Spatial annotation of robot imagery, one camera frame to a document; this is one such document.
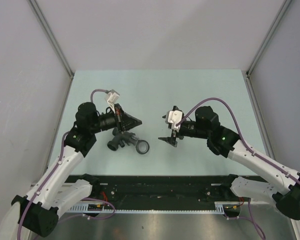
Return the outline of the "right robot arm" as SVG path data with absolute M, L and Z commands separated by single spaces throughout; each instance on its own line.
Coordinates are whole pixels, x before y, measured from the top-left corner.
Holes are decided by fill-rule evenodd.
M 229 175 L 220 188 L 221 196 L 232 201 L 245 197 L 268 203 L 284 216 L 300 220 L 300 171 L 289 168 L 257 151 L 233 130 L 220 124 L 219 116 L 210 106 L 195 110 L 195 120 L 185 120 L 184 113 L 174 106 L 163 118 L 171 130 L 160 140 L 173 147 L 185 137 L 205 139 L 207 147 L 217 156 L 237 162 L 260 176 L 264 181 L 247 180 Z

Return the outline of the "grey tee pipe fitting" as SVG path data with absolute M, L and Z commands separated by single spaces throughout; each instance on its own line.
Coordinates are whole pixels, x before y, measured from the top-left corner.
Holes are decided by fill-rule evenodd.
M 107 147 L 112 151 L 117 151 L 119 147 L 124 148 L 125 145 L 135 146 L 138 142 L 138 138 L 132 132 L 121 132 L 117 128 L 112 130 L 113 138 L 107 143 Z

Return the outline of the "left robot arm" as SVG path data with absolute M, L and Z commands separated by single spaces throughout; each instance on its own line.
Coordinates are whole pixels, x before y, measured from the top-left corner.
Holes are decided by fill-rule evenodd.
M 20 205 L 15 239 L 21 239 L 22 228 L 47 237 L 73 205 L 85 198 L 97 199 L 101 193 L 99 182 L 88 174 L 68 190 L 59 193 L 59 189 L 94 146 L 96 134 L 112 129 L 126 132 L 141 124 L 140 119 L 126 113 L 118 103 L 106 113 L 99 113 L 92 102 L 79 105 L 73 127 L 62 136 L 57 159 L 24 197 L 16 195 L 12 201 Z

